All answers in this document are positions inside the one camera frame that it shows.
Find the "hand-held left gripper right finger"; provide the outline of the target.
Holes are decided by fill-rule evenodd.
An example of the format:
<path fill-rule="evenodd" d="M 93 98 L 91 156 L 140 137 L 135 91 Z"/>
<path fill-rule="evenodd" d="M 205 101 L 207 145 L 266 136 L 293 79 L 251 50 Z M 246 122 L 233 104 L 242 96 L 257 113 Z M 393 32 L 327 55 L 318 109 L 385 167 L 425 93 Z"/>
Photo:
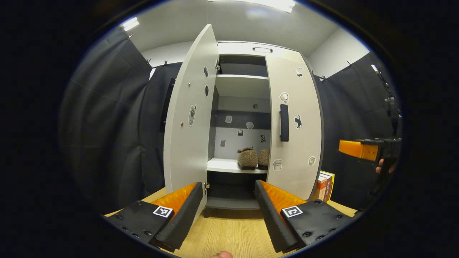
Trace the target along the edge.
<path fill-rule="evenodd" d="M 255 182 L 254 194 L 277 253 L 315 245 L 353 220 L 325 201 L 303 200 L 263 180 Z"/>

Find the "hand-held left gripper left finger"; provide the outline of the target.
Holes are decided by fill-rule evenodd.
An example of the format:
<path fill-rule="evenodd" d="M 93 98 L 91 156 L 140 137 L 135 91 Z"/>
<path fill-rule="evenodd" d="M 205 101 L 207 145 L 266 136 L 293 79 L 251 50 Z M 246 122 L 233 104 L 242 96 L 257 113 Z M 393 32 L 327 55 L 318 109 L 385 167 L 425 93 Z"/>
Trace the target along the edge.
<path fill-rule="evenodd" d="M 136 240 L 173 253 L 187 237 L 203 196 L 202 183 L 195 182 L 155 201 L 135 201 L 103 218 Z"/>

